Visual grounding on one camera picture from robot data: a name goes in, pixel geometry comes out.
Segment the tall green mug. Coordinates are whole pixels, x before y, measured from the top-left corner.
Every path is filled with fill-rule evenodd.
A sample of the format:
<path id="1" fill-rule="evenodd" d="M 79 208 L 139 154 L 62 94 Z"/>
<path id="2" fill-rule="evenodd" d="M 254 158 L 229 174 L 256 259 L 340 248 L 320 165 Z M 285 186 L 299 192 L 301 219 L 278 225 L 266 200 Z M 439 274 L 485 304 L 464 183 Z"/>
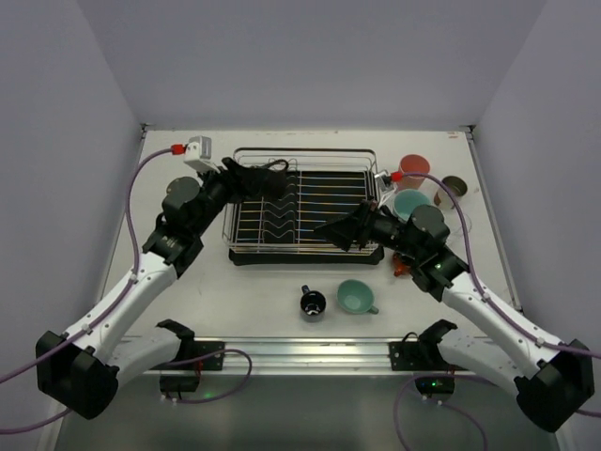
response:
<path id="1" fill-rule="evenodd" d="M 406 189 L 394 197 L 393 213 L 401 220 L 406 221 L 417 207 L 430 204 L 429 198 L 422 192 Z"/>

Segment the small orange cup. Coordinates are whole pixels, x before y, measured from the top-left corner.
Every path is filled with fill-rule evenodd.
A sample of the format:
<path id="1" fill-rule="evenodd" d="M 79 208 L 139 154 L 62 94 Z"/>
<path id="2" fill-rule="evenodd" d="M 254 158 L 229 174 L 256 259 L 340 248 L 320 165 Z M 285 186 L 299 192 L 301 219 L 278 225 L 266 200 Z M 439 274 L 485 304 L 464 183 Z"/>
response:
<path id="1" fill-rule="evenodd" d="M 395 262 L 393 264 L 393 275 L 395 277 L 410 275 L 411 267 L 402 262 Z"/>

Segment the small green mug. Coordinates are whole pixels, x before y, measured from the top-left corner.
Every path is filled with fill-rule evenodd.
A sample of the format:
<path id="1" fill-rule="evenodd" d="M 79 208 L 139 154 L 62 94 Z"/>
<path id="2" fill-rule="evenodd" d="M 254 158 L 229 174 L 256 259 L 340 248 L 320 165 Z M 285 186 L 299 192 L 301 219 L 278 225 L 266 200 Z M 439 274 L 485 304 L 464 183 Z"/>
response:
<path id="1" fill-rule="evenodd" d="M 343 281 L 337 288 L 336 301 L 349 314 L 377 315 L 379 313 L 379 309 L 375 306 L 374 292 L 360 280 Z"/>

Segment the pink plastic cup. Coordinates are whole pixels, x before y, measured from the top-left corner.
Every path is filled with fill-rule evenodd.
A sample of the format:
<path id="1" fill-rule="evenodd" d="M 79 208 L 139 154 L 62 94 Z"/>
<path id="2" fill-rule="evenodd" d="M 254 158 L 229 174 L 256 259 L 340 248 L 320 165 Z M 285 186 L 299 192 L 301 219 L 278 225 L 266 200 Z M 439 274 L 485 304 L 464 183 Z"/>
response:
<path id="1" fill-rule="evenodd" d="M 409 154 L 400 160 L 399 171 L 403 174 L 399 182 L 401 190 L 419 190 L 424 182 L 422 174 L 430 172 L 430 163 L 421 155 Z"/>

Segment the blue cup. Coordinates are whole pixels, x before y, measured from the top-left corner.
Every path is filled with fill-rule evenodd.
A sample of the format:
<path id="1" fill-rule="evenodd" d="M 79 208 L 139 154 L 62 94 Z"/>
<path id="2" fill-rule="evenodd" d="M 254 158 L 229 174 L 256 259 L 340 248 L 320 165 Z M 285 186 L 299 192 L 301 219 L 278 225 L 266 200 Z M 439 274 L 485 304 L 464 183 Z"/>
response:
<path id="1" fill-rule="evenodd" d="M 323 318 L 327 307 L 325 296 L 320 291 L 310 289 L 306 285 L 301 287 L 301 293 L 301 317 L 307 322 L 320 321 Z"/>

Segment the clear plastic glass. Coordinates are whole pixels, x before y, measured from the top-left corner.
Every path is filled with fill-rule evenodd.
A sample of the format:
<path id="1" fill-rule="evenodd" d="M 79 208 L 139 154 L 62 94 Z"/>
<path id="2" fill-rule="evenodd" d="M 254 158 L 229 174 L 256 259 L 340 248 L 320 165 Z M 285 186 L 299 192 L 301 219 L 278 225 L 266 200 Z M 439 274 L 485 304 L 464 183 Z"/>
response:
<path id="1" fill-rule="evenodd" d="M 450 234 L 446 241 L 449 246 L 463 241 L 465 235 L 464 230 L 467 230 L 467 233 L 470 233 L 472 228 L 471 218 L 464 211 L 462 212 L 462 215 L 459 215 L 456 210 L 447 211 L 445 213 L 445 224 L 450 230 Z"/>

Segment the white brown steel tumbler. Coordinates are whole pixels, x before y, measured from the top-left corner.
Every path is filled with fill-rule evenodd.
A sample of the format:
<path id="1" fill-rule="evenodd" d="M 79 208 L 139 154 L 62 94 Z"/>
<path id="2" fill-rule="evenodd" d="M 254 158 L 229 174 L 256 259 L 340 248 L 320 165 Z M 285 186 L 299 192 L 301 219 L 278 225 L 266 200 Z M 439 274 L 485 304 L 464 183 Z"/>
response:
<path id="1" fill-rule="evenodd" d="M 460 201 L 468 192 L 468 185 L 462 178 L 457 176 L 447 176 L 441 183 L 445 188 L 439 187 L 437 189 L 434 204 L 441 210 L 452 210 L 455 204 L 448 192 L 453 194 L 456 201 Z"/>

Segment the black tall cup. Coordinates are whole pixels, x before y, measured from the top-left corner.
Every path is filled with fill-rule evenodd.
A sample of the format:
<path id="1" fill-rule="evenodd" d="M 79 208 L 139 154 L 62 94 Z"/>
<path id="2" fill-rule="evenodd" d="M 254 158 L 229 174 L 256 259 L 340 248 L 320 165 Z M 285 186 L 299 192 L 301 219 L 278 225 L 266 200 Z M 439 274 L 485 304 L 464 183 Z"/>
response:
<path id="1" fill-rule="evenodd" d="M 275 183 L 283 182 L 285 184 L 285 191 L 287 187 L 286 171 L 273 171 L 269 169 L 260 169 L 254 174 L 254 181 L 252 185 L 260 183 Z"/>

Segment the orange floral bowl cup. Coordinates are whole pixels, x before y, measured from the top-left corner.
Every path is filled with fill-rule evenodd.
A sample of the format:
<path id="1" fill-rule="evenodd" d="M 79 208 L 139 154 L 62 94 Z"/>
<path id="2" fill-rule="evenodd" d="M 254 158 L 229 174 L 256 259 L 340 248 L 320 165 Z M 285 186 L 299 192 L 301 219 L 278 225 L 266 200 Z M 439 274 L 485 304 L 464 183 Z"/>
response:
<path id="1" fill-rule="evenodd" d="M 394 252 L 393 257 L 403 265 L 411 266 L 414 263 L 414 259 L 411 256 L 407 256 L 399 252 Z"/>

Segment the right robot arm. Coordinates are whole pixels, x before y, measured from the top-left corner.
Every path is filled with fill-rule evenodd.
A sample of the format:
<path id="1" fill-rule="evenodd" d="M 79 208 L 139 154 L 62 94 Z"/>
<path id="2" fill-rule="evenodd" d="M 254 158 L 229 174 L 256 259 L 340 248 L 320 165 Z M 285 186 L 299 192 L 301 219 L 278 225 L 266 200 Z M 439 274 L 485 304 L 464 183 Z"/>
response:
<path id="1" fill-rule="evenodd" d="M 431 327 L 433 352 L 496 384 L 515 397 L 536 426 L 557 431 L 594 394 L 596 353 L 577 339 L 566 342 L 532 323 L 486 288 L 472 266 L 446 244 L 443 214 L 419 206 L 404 221 L 363 201 L 315 229 L 343 251 L 374 242 L 399 254 L 413 283 L 437 302 L 468 319 L 489 339 L 476 345 L 455 326 Z"/>

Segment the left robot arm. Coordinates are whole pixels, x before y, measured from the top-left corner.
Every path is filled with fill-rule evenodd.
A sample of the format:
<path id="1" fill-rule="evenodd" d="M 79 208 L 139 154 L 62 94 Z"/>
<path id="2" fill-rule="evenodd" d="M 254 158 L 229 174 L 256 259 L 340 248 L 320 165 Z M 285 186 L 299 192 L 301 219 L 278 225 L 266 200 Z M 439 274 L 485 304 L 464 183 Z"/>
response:
<path id="1" fill-rule="evenodd" d="M 171 181 L 154 230 L 134 248 L 129 272 L 64 333 L 47 332 L 38 340 L 39 390 L 90 420 L 147 370 L 200 359 L 193 331 L 171 319 L 129 344 L 121 339 L 192 265 L 203 249 L 202 235 L 223 208 L 255 197 L 282 198 L 287 168 L 285 160 L 242 166 L 226 157 L 206 174 Z"/>

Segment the black drip tray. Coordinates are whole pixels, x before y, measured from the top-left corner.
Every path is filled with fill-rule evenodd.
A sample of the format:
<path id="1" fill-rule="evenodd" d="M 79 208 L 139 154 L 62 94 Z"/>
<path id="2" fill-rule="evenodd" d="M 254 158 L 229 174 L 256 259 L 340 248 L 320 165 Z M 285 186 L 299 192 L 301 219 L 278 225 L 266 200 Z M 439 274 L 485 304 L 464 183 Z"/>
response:
<path id="1" fill-rule="evenodd" d="M 260 264 L 366 264 L 384 258 L 368 243 L 345 252 L 322 237 L 316 226 L 376 198 L 369 170 L 300 170 L 287 173 L 285 195 L 277 201 L 255 198 L 228 209 L 223 238 L 237 266 Z"/>

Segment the aluminium mounting rail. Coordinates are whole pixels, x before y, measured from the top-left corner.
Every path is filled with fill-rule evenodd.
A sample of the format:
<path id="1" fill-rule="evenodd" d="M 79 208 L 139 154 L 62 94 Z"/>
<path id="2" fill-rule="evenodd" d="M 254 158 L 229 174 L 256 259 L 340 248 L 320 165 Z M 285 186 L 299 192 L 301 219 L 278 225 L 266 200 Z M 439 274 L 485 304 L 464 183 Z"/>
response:
<path id="1" fill-rule="evenodd" d="M 393 362 L 388 339 L 196 337 L 210 358 L 208 374 L 244 376 L 388 376 L 409 374 Z"/>

